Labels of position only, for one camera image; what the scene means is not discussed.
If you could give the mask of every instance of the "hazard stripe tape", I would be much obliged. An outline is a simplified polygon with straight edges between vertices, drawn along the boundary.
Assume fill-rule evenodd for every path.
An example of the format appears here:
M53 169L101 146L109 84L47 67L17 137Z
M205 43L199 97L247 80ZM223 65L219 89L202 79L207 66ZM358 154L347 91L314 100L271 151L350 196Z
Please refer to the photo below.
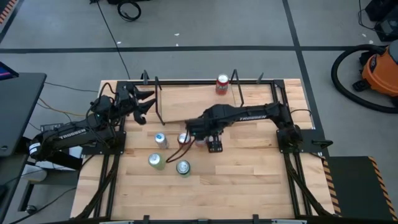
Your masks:
M16 2L17 2L17 0L10 0L8 2L7 6L4 8L2 13L0 13L0 24L2 24L6 20L7 16L11 12L11 10L14 7Z
M386 185L384 184L383 178L381 177L381 173L380 173L379 167L377 166L376 160L371 156L369 156L369 160L372 162L374 172L376 173L377 179L380 184L380 188L383 191L383 195L384 195L384 198L386 199L386 203L389 207L389 211L391 213L392 219L394 221L398 221L397 214L394 210L394 207L392 206L390 196L388 196Z
M322 163L323 163L323 171L325 172L326 182L328 183L333 209L335 210L336 215L341 217L341 209L340 206L338 205L337 193L335 190L335 185L333 184L333 178L331 177L330 174L329 163L328 161L325 160L325 158L322 159Z

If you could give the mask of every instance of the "concrete floor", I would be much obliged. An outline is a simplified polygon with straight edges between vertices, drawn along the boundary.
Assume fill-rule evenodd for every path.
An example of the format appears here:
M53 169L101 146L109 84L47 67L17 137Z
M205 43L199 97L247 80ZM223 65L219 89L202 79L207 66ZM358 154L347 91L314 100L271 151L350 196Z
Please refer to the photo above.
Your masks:
M126 79L126 71L116 52L99 53L99 48L111 48L114 43L97 5L88 2L24 0L3 40L0 38L0 52L9 49L6 54L0 54L0 60L18 72L44 72L48 82L75 88L97 90L103 79ZM301 52L294 47L298 44L324 47L370 42L386 44L379 41L376 33L358 25L357 0L151 0L139 4L142 17L129 23L118 16L116 6L101 1L110 29L120 42L119 47L129 51L122 56L131 78L139 78L143 69L151 78L156 75L159 78L214 78L219 73L231 73L234 68L241 78L257 78L262 72L264 78L301 78L306 81L306 90L312 88L313 95L307 92L307 96L315 97L326 138L335 142L329 147L330 154L375 157L389 195L398 203L396 115L367 110L334 89L330 69L340 51ZM286 12L292 15L290 26ZM371 24L365 14L363 20ZM293 32L292 35L293 25L297 34ZM252 49L256 46L268 48L231 50L226 47L214 51L162 48L177 44L180 47L244 45ZM142 52L140 47L148 48ZM84 53L81 48L91 48L93 53ZM25 52L61 49L61 52L71 53L13 54L20 49ZM340 76L347 86L357 79L358 69L355 56L342 64ZM82 114L96 94L45 85L41 97L54 108ZM371 92L364 97L384 101ZM30 120L36 126L67 121L64 114L40 107L36 107ZM37 131L28 126L25 135L32 138L36 134ZM14 213L24 184L24 181L19 184L5 223L25 215ZM66 189L37 187L30 204L40 207ZM66 220L73 194L69 192L22 223Z

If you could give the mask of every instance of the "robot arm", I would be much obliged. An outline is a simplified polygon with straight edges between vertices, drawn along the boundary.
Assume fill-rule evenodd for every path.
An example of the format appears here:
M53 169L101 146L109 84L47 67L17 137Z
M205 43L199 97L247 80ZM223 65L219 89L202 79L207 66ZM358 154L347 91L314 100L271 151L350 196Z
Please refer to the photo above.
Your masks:
M227 126L235 122L270 119L278 127L282 143L297 145L302 141L300 128L294 125L288 108L280 103L268 105L233 107L231 105L214 105L203 112L199 118L185 121L187 130L195 139L208 137L209 152L222 152L220 135Z
M139 91L132 83L127 83L124 88L118 90L115 99L100 96L91 102L86 119L36 135L30 142L29 154L38 161L46 160L67 167L70 167L70 161L74 161L72 164L79 164L79 161L76 161L79 159L61 150L92 143L100 143L108 148L115 146L118 143L115 127L124 116L133 113L137 123L146 123L143 115L155 103L155 99L143 103L138 101L152 94L153 91Z

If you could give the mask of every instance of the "silver can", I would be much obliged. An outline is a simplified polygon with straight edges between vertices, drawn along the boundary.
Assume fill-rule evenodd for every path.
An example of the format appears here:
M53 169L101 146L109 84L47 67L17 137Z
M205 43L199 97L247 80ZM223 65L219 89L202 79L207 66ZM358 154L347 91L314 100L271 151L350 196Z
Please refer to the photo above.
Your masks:
M180 174L182 177L189 177L191 174L191 165L188 161L182 160L178 162L176 168L178 174Z
M169 142L167 141L166 135L163 133L157 133L155 134L155 142L161 149L168 149L169 148Z
M191 141L191 136L189 136L189 134L187 135L187 133L181 133L180 135L178 135L177 141L180 147L185 146Z

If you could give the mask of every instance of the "black mat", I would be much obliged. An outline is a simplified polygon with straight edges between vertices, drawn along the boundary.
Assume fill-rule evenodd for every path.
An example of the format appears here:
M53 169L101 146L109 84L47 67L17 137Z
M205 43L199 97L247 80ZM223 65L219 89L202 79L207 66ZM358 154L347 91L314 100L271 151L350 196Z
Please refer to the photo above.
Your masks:
M329 157L327 163L342 217L396 220L373 158Z

